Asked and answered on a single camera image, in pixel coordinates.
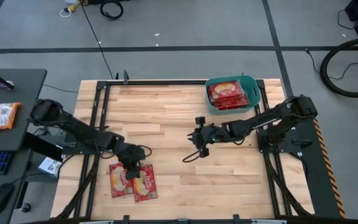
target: desk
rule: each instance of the desk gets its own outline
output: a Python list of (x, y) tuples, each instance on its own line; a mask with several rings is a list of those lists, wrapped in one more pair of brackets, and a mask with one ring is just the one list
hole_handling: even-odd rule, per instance
[[(206, 109), (203, 85), (152, 85), (152, 80), (150, 85), (133, 84), (136, 81), (128, 86), (112, 86), (108, 100), (104, 100), (102, 94), (95, 125), (102, 125), (105, 120), (109, 126), (107, 131), (123, 135), (127, 142), (153, 149), (144, 162), (153, 164), (158, 198), (141, 203), (135, 203), (133, 195), (111, 198), (108, 164), (117, 160), (115, 157), (101, 159), (91, 219), (122, 220), (124, 215), (130, 215), (131, 220), (232, 219), (233, 214), (241, 218), (273, 218), (264, 159), (258, 150), (255, 132), (241, 146), (213, 144), (209, 147), (210, 156), (188, 164), (181, 162), (195, 150), (186, 140), (186, 135), (196, 127), (195, 117), (205, 116), (207, 124), (222, 123), (250, 118), (255, 115), (254, 110), (213, 116)], [(97, 83), (81, 82), (74, 115), (86, 123), (91, 121)], [(280, 80), (267, 79), (264, 85), (270, 107), (284, 100)], [(108, 102), (103, 110), (102, 102)], [(307, 211), (314, 213), (301, 161), (288, 154), (280, 157), (288, 188)], [(75, 156), (63, 166), (51, 217), (58, 215), (75, 193), (82, 161), (83, 156)], [(327, 179), (321, 184), (323, 190), (328, 183)], [(283, 213), (281, 194), (277, 188), (276, 191)], [(86, 192), (80, 215), (85, 214), (87, 198)], [(337, 214), (329, 211), (328, 216), (339, 215), (334, 205)]]
[[(21, 149), (27, 132), (31, 109), (37, 100), (44, 83), (47, 71), (44, 69), (0, 69), (0, 76), (15, 83), (13, 90), (0, 90), (0, 103), (20, 102), (13, 128), (0, 131), (0, 150), (17, 151), (6, 175), (0, 175), (0, 185), (26, 175), (32, 151)], [(14, 192), (5, 210), (0, 213), (0, 223), (9, 223), (13, 210), (19, 199), (24, 181), (14, 184)]]

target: floor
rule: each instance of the floor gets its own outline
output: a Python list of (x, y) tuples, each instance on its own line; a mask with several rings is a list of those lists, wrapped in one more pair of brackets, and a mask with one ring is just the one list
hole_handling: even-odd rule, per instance
[[(336, 24), (349, 1), (131, 0), (122, 3), (118, 21), (104, 20), (95, 6), (85, 10), (113, 74), (125, 69), (131, 79), (210, 78), (244, 72), (281, 78), (288, 95), (312, 97), (347, 217), (358, 218), (358, 99), (327, 90), (304, 52), (323, 47), (311, 51), (319, 66), (324, 46), (357, 38)], [(0, 68), (46, 68), (46, 84), (74, 91), (81, 80), (109, 79), (83, 11), (62, 18), (63, 7), (63, 0), (0, 0)], [(341, 22), (352, 25), (345, 14)], [(329, 72), (339, 77), (356, 61), (358, 52), (341, 52)], [(358, 90), (358, 65), (337, 84)], [(69, 112), (75, 107), (75, 93), (45, 86), (40, 97), (60, 101)], [(33, 210), (15, 212), (11, 223), (49, 217), (55, 184), (29, 188), (25, 200)]]

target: teal basket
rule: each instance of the teal basket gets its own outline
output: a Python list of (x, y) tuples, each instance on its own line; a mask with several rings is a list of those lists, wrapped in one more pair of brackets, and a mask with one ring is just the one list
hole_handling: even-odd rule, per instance
[[(247, 92), (249, 105), (245, 106), (243, 108), (237, 108), (233, 110), (218, 110), (216, 107), (214, 107), (211, 102), (209, 102), (208, 98), (208, 87), (210, 85), (214, 85), (217, 83), (222, 82), (231, 82), (240, 80), (241, 87), (244, 91)], [(221, 77), (221, 78), (210, 78), (205, 83), (206, 87), (206, 103), (208, 105), (208, 110), (211, 114), (215, 115), (224, 115), (224, 114), (233, 114), (233, 113), (244, 113), (249, 110), (251, 110), (254, 106), (259, 104), (260, 101), (260, 94), (258, 89), (258, 84), (256, 84), (256, 81), (254, 78), (250, 77), (249, 75), (239, 75), (234, 77)]]

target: black metal frame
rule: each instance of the black metal frame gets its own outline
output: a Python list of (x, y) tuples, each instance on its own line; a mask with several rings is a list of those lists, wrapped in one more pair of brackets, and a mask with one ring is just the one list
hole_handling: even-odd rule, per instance
[[(107, 108), (108, 108), (108, 101), (109, 101), (109, 92), (110, 92), (110, 88), (112, 86), (115, 85), (204, 85), (206, 82), (206, 80), (144, 80), (144, 81), (139, 81), (139, 80), (128, 80), (128, 77), (126, 77), (126, 79), (124, 81), (120, 81), (120, 80), (115, 80), (115, 81), (98, 81), (97, 85), (96, 85), (96, 93), (95, 93), (95, 98), (94, 98), (94, 103), (93, 103), (93, 110), (92, 110), (92, 115), (91, 115), (91, 126), (94, 126), (95, 122), (96, 122), (96, 113), (98, 112), (98, 103), (99, 103), (99, 97), (101, 94), (101, 90), (104, 88), (105, 92), (104, 92), (104, 100), (103, 100), (103, 107), (102, 107), (102, 112), (101, 112), (101, 119), (100, 119), (100, 124), (99, 124), (99, 129), (100, 130), (104, 130), (105, 127), (105, 122), (106, 122), (106, 115), (107, 115)], [(262, 95), (262, 104), (264, 107), (264, 110), (267, 110), (269, 108), (269, 103), (267, 101), (267, 94), (265, 91), (265, 84), (263, 80), (257, 80), (257, 84), (259, 86), (260, 89), (260, 93)], [(260, 106), (257, 105), (255, 107), (255, 112), (256, 113), (260, 113)], [(315, 138), (315, 136), (311, 136), (309, 138), (312, 142), (318, 143), (318, 139)], [(298, 147), (297, 145), (293, 145), (293, 147), (296, 147), (296, 149), (290, 149), (289, 151), (298, 151)], [(265, 165), (266, 167), (268, 166), (268, 162), (270, 163), (270, 157), (269, 157), (269, 153), (263, 153), (264, 155), (264, 159), (265, 159)], [(280, 180), (285, 184), (285, 178), (284, 178), (284, 174), (283, 174), (283, 170), (282, 170), (282, 165), (281, 165), (281, 160), (280, 160), (280, 156), (279, 156), (279, 152), (274, 152), (273, 153), (274, 158), (275, 158), (275, 163), (276, 163), (276, 169), (277, 169), (277, 175), (280, 178)], [(99, 164), (99, 156), (95, 156), (94, 157), (94, 163), (96, 163), (97, 165)], [(84, 163), (83, 163), (83, 167), (81, 170), (81, 179), (80, 179), (80, 184), (83, 184), (83, 179), (86, 176), (86, 171), (88, 169), (88, 163), (89, 163), (89, 155), (85, 155), (84, 156)], [(270, 196), (272, 199), (272, 207), (273, 207), (273, 212), (275, 217), (279, 217), (280, 216), (280, 210), (278, 207), (278, 201), (277, 201), (277, 192), (275, 189), (275, 182), (272, 179), (272, 177), (267, 174), (268, 177), (268, 184), (269, 184), (269, 188), (270, 188)], [(96, 187), (96, 178), (97, 176), (95, 176), (93, 178), (93, 180), (91, 181), (90, 184), (90, 188), (89, 188), (89, 195), (88, 195), (88, 201), (87, 201), (87, 205), (86, 205), (86, 214), (85, 217), (90, 218), (91, 217), (91, 212), (92, 212), (92, 207), (93, 207), (93, 199), (94, 199), (94, 190)], [(332, 191), (331, 197), (333, 199), (335, 199), (334, 196), (334, 192)], [(285, 214), (286, 215), (291, 215), (291, 206), (288, 202), (288, 199), (286, 197), (283, 196), (283, 201), (284, 201), (284, 206), (285, 206)], [(337, 207), (336, 203), (325, 203), (322, 204), (320, 203), (318, 206), (324, 206), (324, 207), (330, 207), (330, 211), (333, 210), (337, 210), (337, 213), (331, 214), (330, 217), (331, 218), (339, 218), (339, 210)], [(80, 215), (80, 209), (81, 209), (81, 200), (77, 203), (76, 208), (75, 208), (75, 212), (74, 212), (74, 217), (79, 217)], [(131, 220), (131, 223), (136, 222), (136, 223), (178, 223), (178, 220)], [(116, 223), (127, 223), (124, 222), (122, 220), (115, 220), (114, 222)], [(246, 222), (249, 223), (250, 219), (246, 219), (246, 220), (242, 220), (238, 217), (238, 215), (234, 215), (234, 219), (228, 219), (228, 220), (197, 220), (198, 223), (242, 223), (242, 222)]]

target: wooden table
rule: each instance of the wooden table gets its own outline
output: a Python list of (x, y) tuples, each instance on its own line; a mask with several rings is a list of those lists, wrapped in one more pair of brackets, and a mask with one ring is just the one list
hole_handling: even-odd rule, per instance
[[(82, 81), (75, 116), (89, 123), (97, 81)], [(265, 79), (270, 107), (285, 96), (279, 79)], [(107, 131), (123, 135), (127, 142), (153, 149), (144, 164), (152, 164), (158, 198), (135, 203), (133, 195), (111, 197), (108, 165), (117, 159), (101, 159), (93, 201), (92, 220), (232, 219), (273, 218), (264, 159), (255, 132), (241, 146), (231, 143), (210, 145), (210, 156), (191, 163), (182, 159), (195, 151), (186, 135), (196, 127), (195, 117), (206, 123), (247, 119), (242, 114), (210, 115), (203, 85), (113, 86), (106, 117)], [(99, 124), (100, 112), (96, 120)], [(313, 206), (301, 161), (281, 154), (288, 188), (307, 211)], [(62, 168), (51, 217), (58, 215), (78, 188), (83, 156), (75, 156)], [(283, 202), (279, 190), (280, 211)], [(83, 200), (81, 214), (84, 214)]]

